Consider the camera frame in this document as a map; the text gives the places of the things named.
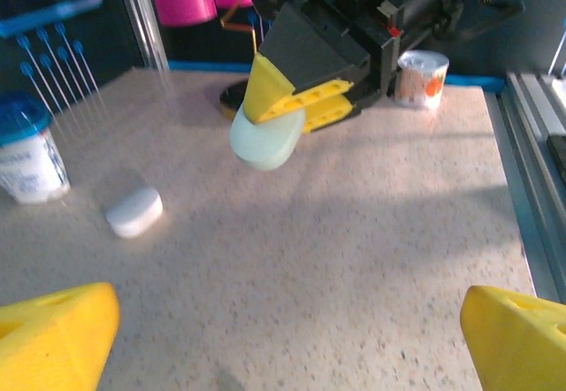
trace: blue lid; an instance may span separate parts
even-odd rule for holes
[[[0,96],[0,146],[39,134],[50,125],[47,107],[26,92]]]

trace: orange wire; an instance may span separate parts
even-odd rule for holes
[[[252,26],[249,26],[249,25],[246,25],[246,24],[237,24],[237,23],[230,22],[230,19],[232,19],[232,17],[234,16],[236,11],[240,7],[241,2],[242,2],[242,0],[236,0],[235,5],[232,6],[228,10],[228,12],[225,13],[222,16],[222,18],[220,18],[220,24],[222,25],[222,28],[224,28],[225,30],[239,31],[239,32],[243,32],[243,33],[250,33],[252,44],[254,45],[254,55],[255,55],[257,53],[256,30]]]

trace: orange and white cup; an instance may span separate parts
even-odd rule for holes
[[[448,58],[429,50],[407,50],[397,63],[402,71],[397,77],[395,101],[410,107],[438,108],[448,71]]]

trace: white yogurt container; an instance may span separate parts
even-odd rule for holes
[[[407,50],[397,63],[402,71],[397,77],[395,101],[411,107],[438,108],[444,90],[448,58],[428,50]]]
[[[70,188],[47,108],[23,92],[0,96],[0,187],[19,203],[44,203]]]

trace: table surface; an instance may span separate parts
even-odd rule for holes
[[[533,294],[481,89],[383,100],[257,172],[218,111],[239,78],[132,70],[58,118],[73,188],[1,195],[0,305],[111,282],[101,390],[480,389],[466,290]],[[164,216],[120,240],[103,211],[142,183]]]

